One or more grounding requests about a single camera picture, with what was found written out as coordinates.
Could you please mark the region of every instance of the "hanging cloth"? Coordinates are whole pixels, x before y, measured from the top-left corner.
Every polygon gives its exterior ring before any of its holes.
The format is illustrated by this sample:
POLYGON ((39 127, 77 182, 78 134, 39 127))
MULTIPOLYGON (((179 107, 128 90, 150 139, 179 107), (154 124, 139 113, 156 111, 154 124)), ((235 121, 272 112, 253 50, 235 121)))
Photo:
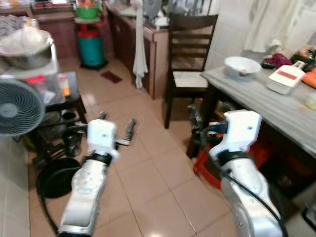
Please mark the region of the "hanging cloth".
POLYGON ((143 32, 143 1, 137 2, 137 15, 136 15, 136 50, 133 66, 133 73, 136 76, 136 88, 142 88, 142 79, 145 73, 148 72, 144 48, 144 32, 143 32))
POLYGON ((255 0, 244 49, 266 52, 283 46, 303 6, 303 0, 255 0))

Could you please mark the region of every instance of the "chair seat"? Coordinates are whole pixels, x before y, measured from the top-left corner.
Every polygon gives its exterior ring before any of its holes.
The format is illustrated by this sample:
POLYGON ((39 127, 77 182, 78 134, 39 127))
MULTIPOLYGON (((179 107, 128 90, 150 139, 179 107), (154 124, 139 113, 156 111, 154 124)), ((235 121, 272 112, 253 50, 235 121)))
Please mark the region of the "chair seat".
POLYGON ((207 88, 207 81, 201 72, 173 72, 176 87, 207 88))

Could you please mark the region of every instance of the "tile floor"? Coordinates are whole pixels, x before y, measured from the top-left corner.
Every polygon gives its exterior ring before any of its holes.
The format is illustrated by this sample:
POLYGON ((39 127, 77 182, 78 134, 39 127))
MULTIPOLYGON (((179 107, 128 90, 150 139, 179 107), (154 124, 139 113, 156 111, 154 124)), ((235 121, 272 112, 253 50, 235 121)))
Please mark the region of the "tile floor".
MULTIPOLYGON (((76 60, 61 61, 60 66, 64 72, 76 71, 88 120, 109 111, 108 119, 117 123, 120 137, 130 118, 138 121, 131 146, 121 149, 121 158, 110 168, 94 237, 237 236, 229 206, 219 191, 193 174, 185 154, 190 137, 188 101, 175 102, 170 129, 165 130, 164 101, 153 101, 144 90, 136 90, 118 60, 110 60, 101 72, 81 69, 76 60), (99 76, 106 70, 123 81, 113 84, 99 76)), ((39 206, 35 177, 30 166, 31 237, 54 237, 39 206)), ((57 223, 68 198, 48 201, 57 223)))

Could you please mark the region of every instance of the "fan grille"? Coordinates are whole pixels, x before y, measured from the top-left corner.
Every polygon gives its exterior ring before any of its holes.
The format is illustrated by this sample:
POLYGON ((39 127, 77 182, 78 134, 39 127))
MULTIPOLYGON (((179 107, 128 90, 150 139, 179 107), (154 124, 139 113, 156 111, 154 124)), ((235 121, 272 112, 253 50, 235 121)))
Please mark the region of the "fan grille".
POLYGON ((39 94, 23 81, 0 79, 0 136, 18 136, 36 128, 43 119, 39 94))

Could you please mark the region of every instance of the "chair backrest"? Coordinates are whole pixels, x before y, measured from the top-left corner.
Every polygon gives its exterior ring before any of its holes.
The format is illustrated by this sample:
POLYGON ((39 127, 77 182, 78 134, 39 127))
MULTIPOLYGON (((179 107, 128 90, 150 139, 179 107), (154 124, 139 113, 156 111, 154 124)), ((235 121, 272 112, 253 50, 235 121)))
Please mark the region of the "chair backrest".
POLYGON ((169 69, 204 71, 218 15, 169 17, 169 69), (200 63, 193 67, 196 59, 200 63), (187 65, 175 68, 175 61, 187 65))

